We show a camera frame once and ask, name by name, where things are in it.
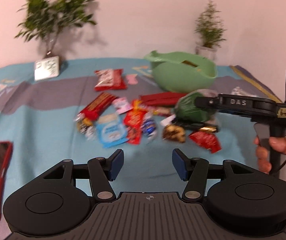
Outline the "green snack packet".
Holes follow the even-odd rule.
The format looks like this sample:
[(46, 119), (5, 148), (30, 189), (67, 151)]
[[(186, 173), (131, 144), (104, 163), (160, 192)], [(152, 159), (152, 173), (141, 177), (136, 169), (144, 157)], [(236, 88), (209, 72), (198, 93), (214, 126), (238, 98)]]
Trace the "green snack packet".
[(195, 106), (195, 98), (197, 97), (216, 97), (218, 92), (211, 89), (198, 89), (189, 94), (183, 96), (178, 100), (174, 107), (174, 113), (176, 118), (196, 121), (196, 122), (206, 122), (213, 118), (215, 115), (215, 110), (208, 109), (202, 110)]

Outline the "small red packet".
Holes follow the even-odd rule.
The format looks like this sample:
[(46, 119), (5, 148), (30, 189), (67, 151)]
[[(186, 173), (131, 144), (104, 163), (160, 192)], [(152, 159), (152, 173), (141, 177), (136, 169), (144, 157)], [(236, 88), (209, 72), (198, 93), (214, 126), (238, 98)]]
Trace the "small red packet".
[(214, 133), (208, 133), (203, 131), (192, 132), (189, 138), (194, 141), (199, 147), (216, 153), (221, 150), (221, 145)]

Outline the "light blue snack packet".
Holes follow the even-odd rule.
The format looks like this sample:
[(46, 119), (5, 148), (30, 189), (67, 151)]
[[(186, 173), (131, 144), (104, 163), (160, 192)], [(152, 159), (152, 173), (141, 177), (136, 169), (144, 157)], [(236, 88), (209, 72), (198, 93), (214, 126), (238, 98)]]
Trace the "light blue snack packet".
[(127, 128), (117, 113), (99, 117), (96, 123), (98, 138), (104, 148), (110, 148), (128, 141)]

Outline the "nut date clear-wrapped snack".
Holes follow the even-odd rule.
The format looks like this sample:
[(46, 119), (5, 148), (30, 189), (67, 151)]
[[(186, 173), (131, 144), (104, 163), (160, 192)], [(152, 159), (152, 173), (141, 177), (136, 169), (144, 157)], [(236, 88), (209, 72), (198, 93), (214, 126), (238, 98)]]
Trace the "nut date clear-wrapped snack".
[(163, 129), (163, 139), (176, 141), (179, 143), (185, 143), (186, 131), (184, 128), (177, 125), (173, 124), (166, 125)]

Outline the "long dark red packet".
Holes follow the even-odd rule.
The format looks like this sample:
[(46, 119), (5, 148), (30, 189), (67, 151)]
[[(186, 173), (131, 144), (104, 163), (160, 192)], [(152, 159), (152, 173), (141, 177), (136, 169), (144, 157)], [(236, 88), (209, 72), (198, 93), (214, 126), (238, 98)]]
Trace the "long dark red packet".
[(172, 107), (186, 93), (162, 92), (157, 94), (140, 95), (140, 100), (147, 106)]

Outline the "red orange candy packet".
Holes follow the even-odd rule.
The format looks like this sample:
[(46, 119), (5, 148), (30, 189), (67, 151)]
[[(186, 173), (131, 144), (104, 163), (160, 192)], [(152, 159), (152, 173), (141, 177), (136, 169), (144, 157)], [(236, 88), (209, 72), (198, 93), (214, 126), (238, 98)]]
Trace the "red orange candy packet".
[(132, 101), (132, 110), (128, 111), (123, 123), (127, 128), (127, 139), (129, 144), (138, 145), (141, 141), (144, 115), (146, 111), (140, 107), (141, 100), (134, 99)]

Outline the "long red snack bar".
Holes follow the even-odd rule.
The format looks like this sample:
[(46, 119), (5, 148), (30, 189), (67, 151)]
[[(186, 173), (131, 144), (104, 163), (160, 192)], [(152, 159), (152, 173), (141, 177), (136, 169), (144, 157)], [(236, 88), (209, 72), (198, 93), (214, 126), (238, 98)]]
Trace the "long red snack bar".
[(118, 96), (108, 92), (100, 93), (92, 102), (90, 102), (83, 110), (77, 115), (78, 118), (88, 118), (91, 121), (96, 121), (99, 116), (118, 99)]

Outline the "blue foil chocolate ball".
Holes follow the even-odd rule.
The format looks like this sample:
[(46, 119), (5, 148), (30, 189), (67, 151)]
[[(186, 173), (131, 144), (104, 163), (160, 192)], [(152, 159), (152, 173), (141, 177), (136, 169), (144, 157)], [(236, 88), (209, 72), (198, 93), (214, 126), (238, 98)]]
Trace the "blue foil chocolate ball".
[(141, 126), (142, 132), (148, 140), (153, 140), (157, 135), (157, 124), (151, 113), (146, 113)]

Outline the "pink white small packet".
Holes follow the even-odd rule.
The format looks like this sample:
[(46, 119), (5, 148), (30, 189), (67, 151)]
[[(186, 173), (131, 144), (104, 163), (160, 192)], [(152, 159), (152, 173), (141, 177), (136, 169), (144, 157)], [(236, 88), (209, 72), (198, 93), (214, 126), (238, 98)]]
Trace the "pink white small packet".
[(117, 98), (112, 102), (113, 107), (118, 115), (126, 113), (133, 109), (132, 105), (129, 103), (126, 97)]

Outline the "green plastic bowl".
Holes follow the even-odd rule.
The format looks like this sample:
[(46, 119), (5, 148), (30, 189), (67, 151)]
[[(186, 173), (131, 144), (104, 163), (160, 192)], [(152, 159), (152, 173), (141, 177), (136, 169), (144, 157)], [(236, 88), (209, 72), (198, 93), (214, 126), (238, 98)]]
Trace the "green plastic bowl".
[(196, 54), (181, 51), (159, 53), (154, 50), (144, 59), (150, 63), (156, 84), (169, 92), (190, 93), (209, 88), (218, 75), (213, 61)]

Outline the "thin plant in glass jar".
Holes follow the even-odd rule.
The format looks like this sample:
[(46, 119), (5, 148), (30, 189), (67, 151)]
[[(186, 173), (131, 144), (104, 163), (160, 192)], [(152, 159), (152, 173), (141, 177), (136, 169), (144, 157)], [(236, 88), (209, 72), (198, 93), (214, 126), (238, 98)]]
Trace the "thin plant in glass jar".
[(200, 38), (196, 54), (212, 61), (215, 61), (221, 43), (226, 41), (226, 29), (220, 13), (214, 0), (208, 0), (204, 11), (196, 19), (195, 33)]

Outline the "small pink candy wrapper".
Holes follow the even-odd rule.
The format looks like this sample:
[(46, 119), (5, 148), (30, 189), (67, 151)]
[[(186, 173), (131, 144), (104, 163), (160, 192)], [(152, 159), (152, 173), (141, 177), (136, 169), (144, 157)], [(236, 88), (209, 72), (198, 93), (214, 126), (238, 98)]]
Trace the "small pink candy wrapper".
[(126, 75), (126, 81), (128, 85), (137, 85), (138, 81), (136, 79), (137, 75), (136, 74), (128, 74)]

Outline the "blue grey table cloth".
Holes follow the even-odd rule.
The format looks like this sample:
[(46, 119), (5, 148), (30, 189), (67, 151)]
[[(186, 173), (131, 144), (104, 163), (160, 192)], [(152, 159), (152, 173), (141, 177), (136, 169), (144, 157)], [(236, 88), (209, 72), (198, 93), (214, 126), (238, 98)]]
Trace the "blue grey table cloth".
[[(136, 74), (138, 83), (116, 94), (128, 100), (140, 94), (154, 94), (159, 88), (148, 78), (149, 63), (142, 59), (102, 58), (71, 60), (58, 77), (36, 82), (32, 63), (0, 69), (0, 141), (11, 141), (13, 152), (5, 175), (4, 198), (63, 159), (84, 164), (93, 157), (108, 157), (114, 148), (103, 148), (97, 138), (86, 139), (74, 122), (76, 115), (95, 98), (94, 71), (122, 69)], [(212, 164), (232, 159), (257, 167), (256, 135), (248, 118), (218, 114), (217, 135), (221, 150), (210, 153), (193, 141), (183, 144), (164, 140), (161, 135), (138, 145), (122, 144), (125, 163), (112, 182), (120, 192), (182, 192), (185, 183), (172, 165), (172, 150), (189, 157), (201, 157)]]

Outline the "red white snack bag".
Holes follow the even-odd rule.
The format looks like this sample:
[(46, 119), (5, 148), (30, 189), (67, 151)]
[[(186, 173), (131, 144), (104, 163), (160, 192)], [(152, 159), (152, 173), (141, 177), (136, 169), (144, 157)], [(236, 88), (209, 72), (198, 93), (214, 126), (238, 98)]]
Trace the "red white snack bag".
[(94, 74), (98, 77), (95, 91), (124, 90), (127, 85), (123, 80), (123, 69), (96, 70)]

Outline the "white digital clock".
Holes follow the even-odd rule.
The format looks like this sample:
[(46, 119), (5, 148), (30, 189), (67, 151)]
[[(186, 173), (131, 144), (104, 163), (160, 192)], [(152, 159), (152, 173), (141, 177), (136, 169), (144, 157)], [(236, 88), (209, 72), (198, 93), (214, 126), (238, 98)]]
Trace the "white digital clock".
[(34, 80), (40, 81), (59, 76), (59, 57), (48, 57), (34, 63)]

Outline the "leafy potted plant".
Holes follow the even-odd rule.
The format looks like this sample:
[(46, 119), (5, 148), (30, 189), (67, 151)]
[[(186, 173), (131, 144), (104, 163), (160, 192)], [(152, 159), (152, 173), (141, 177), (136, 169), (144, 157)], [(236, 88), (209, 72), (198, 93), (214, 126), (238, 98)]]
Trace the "leafy potted plant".
[(20, 11), (25, 17), (17, 27), (15, 38), (24, 42), (39, 40), (45, 46), (44, 59), (58, 56), (62, 63), (65, 58), (56, 50), (59, 36), (68, 29), (82, 28), (87, 24), (97, 25), (91, 5), (96, 0), (26, 0)]

